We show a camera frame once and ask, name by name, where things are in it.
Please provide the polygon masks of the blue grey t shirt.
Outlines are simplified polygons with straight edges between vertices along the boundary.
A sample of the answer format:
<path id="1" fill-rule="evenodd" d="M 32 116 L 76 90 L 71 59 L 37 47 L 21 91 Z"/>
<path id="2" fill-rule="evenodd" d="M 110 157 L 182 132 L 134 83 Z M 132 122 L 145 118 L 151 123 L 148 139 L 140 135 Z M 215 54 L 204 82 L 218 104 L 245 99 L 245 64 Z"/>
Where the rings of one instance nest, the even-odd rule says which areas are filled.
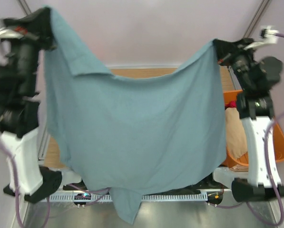
<path id="1" fill-rule="evenodd" d="M 198 183 L 226 159 L 216 52 L 205 44 L 171 74 L 113 74 L 55 10 L 44 55 L 47 126 L 63 164 L 89 190 L 110 189 L 133 224 L 142 197 Z"/>

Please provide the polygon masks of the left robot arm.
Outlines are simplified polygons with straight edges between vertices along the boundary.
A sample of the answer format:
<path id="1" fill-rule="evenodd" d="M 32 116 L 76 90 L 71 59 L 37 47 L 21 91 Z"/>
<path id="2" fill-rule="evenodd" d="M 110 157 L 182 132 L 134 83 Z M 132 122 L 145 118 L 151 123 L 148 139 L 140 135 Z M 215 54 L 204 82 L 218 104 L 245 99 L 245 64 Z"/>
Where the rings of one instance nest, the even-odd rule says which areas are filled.
<path id="1" fill-rule="evenodd" d="M 3 53 L 7 63 L 0 65 L 0 139 L 11 178 L 3 191 L 30 203 L 49 197 L 62 181 L 61 172 L 39 166 L 39 102 L 33 101 L 39 52 L 54 48 L 50 15 L 50 8 L 42 7 L 21 19 L 0 19 L 0 42 L 10 44 Z"/>

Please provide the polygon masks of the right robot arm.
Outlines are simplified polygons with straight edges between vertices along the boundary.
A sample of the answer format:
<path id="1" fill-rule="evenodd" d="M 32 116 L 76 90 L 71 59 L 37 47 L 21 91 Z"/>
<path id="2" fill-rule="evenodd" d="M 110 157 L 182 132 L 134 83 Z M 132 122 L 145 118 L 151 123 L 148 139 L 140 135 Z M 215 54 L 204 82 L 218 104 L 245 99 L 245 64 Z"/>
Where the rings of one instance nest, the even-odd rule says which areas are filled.
<path id="1" fill-rule="evenodd" d="M 237 202 L 270 201 L 284 197 L 284 185 L 276 169 L 273 127 L 274 105 L 270 90 L 278 84 L 283 62 L 273 56 L 254 59 L 261 42 L 243 38 L 229 42 L 214 39 L 217 62 L 231 67 L 242 91 L 236 96 L 236 108 L 245 130 L 248 147 L 248 174 L 239 177 L 233 171 L 216 169 L 204 176 L 204 183 L 215 188 L 230 179 L 228 187 Z"/>

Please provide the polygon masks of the red t shirt in basket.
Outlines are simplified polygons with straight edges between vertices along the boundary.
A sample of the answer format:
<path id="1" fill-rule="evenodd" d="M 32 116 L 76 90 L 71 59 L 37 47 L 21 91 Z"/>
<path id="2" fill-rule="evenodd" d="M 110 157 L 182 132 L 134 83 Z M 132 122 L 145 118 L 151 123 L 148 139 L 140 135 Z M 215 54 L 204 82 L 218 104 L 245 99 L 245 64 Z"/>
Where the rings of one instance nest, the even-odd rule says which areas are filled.
<path id="1" fill-rule="evenodd" d="M 225 109 L 227 108 L 236 108 L 236 101 L 230 101 L 229 103 L 225 104 Z"/>

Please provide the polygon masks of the beige t shirt in basket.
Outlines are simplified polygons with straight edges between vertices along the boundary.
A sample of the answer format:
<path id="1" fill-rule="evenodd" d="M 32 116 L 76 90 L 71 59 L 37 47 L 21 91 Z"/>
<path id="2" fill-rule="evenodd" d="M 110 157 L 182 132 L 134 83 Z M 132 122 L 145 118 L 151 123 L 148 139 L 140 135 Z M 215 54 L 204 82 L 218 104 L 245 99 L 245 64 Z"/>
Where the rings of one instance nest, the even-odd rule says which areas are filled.
<path id="1" fill-rule="evenodd" d="M 236 108 L 225 110 L 225 124 L 226 147 L 235 159 L 239 159 L 248 152 L 248 147 L 245 130 Z"/>

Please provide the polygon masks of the orange plastic basket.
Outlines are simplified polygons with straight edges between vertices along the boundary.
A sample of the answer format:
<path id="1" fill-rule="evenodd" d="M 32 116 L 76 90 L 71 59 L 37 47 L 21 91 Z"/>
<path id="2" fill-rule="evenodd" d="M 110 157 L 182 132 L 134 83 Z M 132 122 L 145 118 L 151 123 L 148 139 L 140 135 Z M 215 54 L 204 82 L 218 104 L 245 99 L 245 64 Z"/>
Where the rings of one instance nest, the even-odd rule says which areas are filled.
<path id="1" fill-rule="evenodd" d="M 240 93 L 241 90 L 233 90 L 233 91 L 225 91 L 223 92 L 224 103 L 228 105 L 232 101 L 236 101 L 237 94 Z M 274 154 L 276 163 L 284 162 L 284 133 L 279 126 L 276 124 L 273 130 L 273 142 L 274 142 Z M 248 153 L 245 153 L 238 159 L 235 159 L 228 149 L 226 149 L 226 160 L 222 163 L 224 166 L 228 168 L 232 168 L 236 165 L 241 165 L 248 167 Z"/>

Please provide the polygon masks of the left aluminium corner post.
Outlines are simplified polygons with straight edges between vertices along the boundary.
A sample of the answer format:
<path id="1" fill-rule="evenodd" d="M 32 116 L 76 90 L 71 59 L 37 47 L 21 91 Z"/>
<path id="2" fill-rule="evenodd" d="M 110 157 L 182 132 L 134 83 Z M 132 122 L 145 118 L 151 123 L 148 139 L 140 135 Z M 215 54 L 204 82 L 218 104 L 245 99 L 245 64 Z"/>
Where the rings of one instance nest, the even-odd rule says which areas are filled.
<path id="1" fill-rule="evenodd" d="M 22 9 L 25 15 L 29 15 L 32 13 L 26 0 L 16 0 L 16 2 L 18 3 L 18 5 L 20 6 L 20 8 Z"/>

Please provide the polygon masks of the aluminium corner post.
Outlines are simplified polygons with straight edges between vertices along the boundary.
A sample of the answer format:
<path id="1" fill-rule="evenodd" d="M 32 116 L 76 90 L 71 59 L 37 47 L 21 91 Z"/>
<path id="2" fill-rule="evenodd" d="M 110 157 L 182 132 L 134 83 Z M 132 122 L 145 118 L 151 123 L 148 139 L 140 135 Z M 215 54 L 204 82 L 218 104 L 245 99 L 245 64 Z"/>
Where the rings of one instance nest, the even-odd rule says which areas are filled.
<path id="1" fill-rule="evenodd" d="M 270 6 L 271 2 L 272 0 L 261 0 L 260 5 L 258 6 L 247 29 L 245 30 L 243 34 L 243 38 L 248 38 L 252 35 L 252 33 L 255 31 L 256 27 L 258 26 L 261 18 L 263 17 L 268 7 Z"/>
<path id="2" fill-rule="evenodd" d="M 20 6 L 20 8 L 22 9 L 25 15 L 29 15 L 32 13 L 26 0 L 16 0 L 16 2 L 18 3 L 18 5 Z"/>

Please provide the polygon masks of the right aluminium corner post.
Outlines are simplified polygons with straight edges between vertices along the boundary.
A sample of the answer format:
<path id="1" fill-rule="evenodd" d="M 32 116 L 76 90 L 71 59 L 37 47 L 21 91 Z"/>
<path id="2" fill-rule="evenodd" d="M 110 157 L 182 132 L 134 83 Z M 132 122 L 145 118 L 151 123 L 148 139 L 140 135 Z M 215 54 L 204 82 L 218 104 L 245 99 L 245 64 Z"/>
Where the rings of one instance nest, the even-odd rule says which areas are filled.
<path id="1" fill-rule="evenodd" d="M 261 0 L 260 5 L 258 6 L 247 29 L 245 30 L 243 34 L 243 38 L 248 38 L 252 35 L 252 33 L 255 31 L 256 27 L 258 26 L 261 18 L 263 17 L 268 7 L 270 6 L 271 2 L 272 0 Z"/>

